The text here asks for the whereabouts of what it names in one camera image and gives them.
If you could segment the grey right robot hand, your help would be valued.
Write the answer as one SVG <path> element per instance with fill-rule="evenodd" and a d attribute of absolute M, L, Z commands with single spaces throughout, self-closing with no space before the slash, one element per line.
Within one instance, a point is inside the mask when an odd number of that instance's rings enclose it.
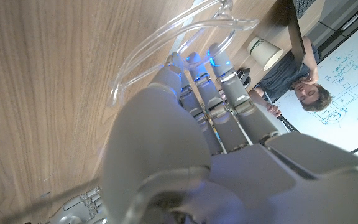
<path fill-rule="evenodd" d="M 101 187 L 73 197 L 64 203 L 47 221 L 48 224 L 98 224 L 108 223 Z"/>

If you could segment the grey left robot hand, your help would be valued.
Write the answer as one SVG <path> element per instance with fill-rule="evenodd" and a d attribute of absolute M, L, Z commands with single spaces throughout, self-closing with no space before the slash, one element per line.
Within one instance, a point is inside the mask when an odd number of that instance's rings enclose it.
<path fill-rule="evenodd" d="M 233 150 L 212 154 L 179 102 L 183 65 L 168 59 L 120 110 L 104 158 L 103 199 L 114 223 L 358 223 L 358 157 L 298 132 L 277 133 L 223 49 L 208 50 L 238 115 Z"/>

